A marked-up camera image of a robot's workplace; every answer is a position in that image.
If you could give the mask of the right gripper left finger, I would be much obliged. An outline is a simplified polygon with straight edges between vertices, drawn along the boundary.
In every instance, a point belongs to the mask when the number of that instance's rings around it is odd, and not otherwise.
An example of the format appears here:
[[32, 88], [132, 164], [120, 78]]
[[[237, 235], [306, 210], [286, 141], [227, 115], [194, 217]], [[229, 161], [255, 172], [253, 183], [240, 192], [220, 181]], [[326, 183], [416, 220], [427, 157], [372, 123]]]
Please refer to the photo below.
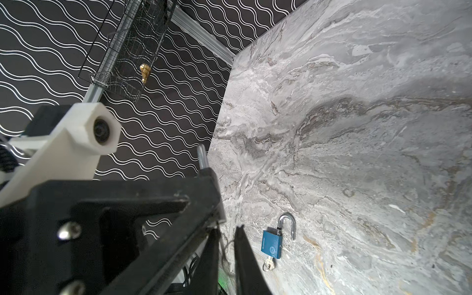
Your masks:
[[217, 295], [220, 231], [212, 229], [185, 295]]

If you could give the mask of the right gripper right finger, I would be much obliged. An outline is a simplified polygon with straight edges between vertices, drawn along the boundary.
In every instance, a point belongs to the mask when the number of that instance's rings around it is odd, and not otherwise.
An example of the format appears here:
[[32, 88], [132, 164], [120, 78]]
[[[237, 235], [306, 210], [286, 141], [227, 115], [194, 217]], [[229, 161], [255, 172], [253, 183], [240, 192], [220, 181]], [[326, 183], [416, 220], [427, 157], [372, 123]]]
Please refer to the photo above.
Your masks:
[[236, 287], [238, 295], [271, 295], [259, 269], [244, 226], [236, 228], [234, 236]]

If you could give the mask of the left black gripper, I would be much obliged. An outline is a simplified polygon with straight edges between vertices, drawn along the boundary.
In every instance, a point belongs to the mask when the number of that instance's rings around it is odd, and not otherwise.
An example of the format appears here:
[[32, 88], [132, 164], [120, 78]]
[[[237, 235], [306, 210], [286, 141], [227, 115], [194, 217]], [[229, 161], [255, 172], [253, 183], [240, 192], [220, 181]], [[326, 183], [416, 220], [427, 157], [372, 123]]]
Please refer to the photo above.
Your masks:
[[47, 181], [29, 205], [1, 209], [1, 294], [164, 295], [221, 219], [209, 168], [194, 178]]

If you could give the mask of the silver key with ring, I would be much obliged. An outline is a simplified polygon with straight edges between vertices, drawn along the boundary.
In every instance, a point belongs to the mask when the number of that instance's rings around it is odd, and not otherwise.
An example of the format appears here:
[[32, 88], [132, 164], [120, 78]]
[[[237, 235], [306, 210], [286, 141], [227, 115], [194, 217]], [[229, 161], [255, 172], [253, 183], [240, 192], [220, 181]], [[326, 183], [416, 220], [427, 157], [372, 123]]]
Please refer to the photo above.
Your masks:
[[263, 264], [263, 271], [268, 272], [268, 271], [272, 271], [274, 269], [275, 269], [274, 258], [269, 256]]

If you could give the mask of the blue padlock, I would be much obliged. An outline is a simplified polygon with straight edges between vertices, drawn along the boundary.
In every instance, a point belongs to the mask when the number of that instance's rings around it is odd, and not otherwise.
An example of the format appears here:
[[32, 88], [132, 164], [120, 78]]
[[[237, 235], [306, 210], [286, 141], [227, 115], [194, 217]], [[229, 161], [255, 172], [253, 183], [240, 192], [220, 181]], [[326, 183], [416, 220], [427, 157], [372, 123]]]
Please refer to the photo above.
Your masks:
[[283, 243], [283, 222], [289, 220], [291, 222], [290, 237], [292, 240], [296, 240], [296, 220], [294, 216], [286, 212], [279, 217], [277, 227], [275, 231], [263, 231], [263, 238], [261, 242], [261, 251], [270, 256], [271, 258], [281, 258], [281, 248]]

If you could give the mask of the black padlock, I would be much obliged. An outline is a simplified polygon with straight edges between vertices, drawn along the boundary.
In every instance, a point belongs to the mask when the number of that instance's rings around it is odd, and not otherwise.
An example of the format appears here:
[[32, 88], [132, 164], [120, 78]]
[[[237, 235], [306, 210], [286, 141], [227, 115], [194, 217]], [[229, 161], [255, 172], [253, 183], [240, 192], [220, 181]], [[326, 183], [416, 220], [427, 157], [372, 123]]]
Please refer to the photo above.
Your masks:
[[200, 170], [205, 170], [210, 167], [208, 157], [207, 157], [207, 151], [203, 144], [197, 147], [197, 156], [198, 156]]

